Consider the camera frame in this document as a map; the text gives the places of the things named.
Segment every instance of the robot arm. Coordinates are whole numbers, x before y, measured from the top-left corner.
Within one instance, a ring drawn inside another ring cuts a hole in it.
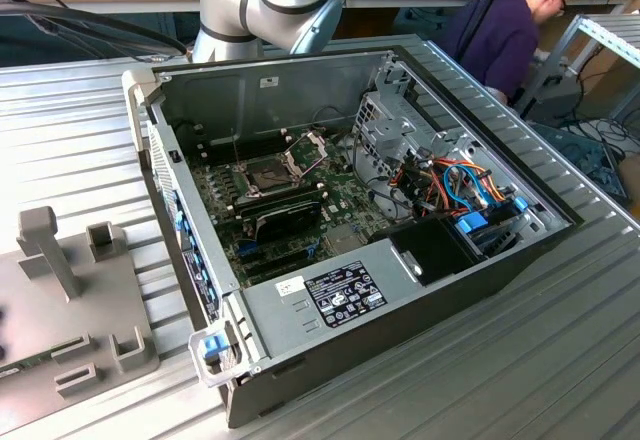
[[[259,38],[291,54],[320,51],[341,12],[340,0],[200,0],[193,62],[259,56]]]

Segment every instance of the power supply label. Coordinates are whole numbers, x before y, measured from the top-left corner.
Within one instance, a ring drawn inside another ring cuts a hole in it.
[[[387,304],[360,261],[305,280],[304,285],[331,328]]]

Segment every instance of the man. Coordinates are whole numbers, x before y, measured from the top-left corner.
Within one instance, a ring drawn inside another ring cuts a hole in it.
[[[436,42],[452,58],[460,50],[462,36],[471,33],[471,16],[485,1],[469,2],[463,7]],[[538,25],[562,15],[566,1],[495,0],[460,64],[506,104],[525,79],[538,46]]]

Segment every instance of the circuit board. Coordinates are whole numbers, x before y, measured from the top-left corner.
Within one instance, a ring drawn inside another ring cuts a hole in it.
[[[386,217],[350,171],[348,160],[342,156],[344,149],[329,140],[326,140],[325,149],[327,157],[300,181],[300,187],[321,182],[326,188],[328,196],[322,200],[319,223],[300,234],[260,246],[260,254],[255,256],[239,254],[239,245],[246,240],[246,232],[242,220],[236,218],[229,206],[249,192],[250,185],[245,180],[247,165],[272,168],[274,158],[284,162],[282,154],[247,160],[244,171],[236,164],[211,166],[206,159],[188,159],[210,220],[243,287],[334,257],[348,251],[344,249],[349,246],[357,248],[366,244],[372,233],[393,223],[392,212],[387,212],[390,215]],[[295,157],[297,165],[305,170],[318,162],[318,150],[310,143],[301,142]],[[269,171],[271,176],[253,177],[251,183],[262,182],[276,190],[289,188],[284,181],[281,182],[283,185],[278,185],[279,177],[273,170]]]

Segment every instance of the metal grating surface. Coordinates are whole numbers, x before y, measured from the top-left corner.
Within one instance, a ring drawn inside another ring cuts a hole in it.
[[[578,29],[640,68],[640,15],[589,15]]]
[[[495,297],[229,431],[218,393],[197,383],[184,351],[191,325],[135,163],[120,91],[120,73],[132,64],[0,70],[5,188],[28,205],[54,203],[63,234],[106,218],[124,226],[163,358],[153,374],[7,438],[637,438],[638,225],[430,44],[402,36],[329,48],[391,44],[451,88],[586,225]],[[436,118],[445,113],[423,106]],[[2,247],[12,245],[16,208],[0,214]]]

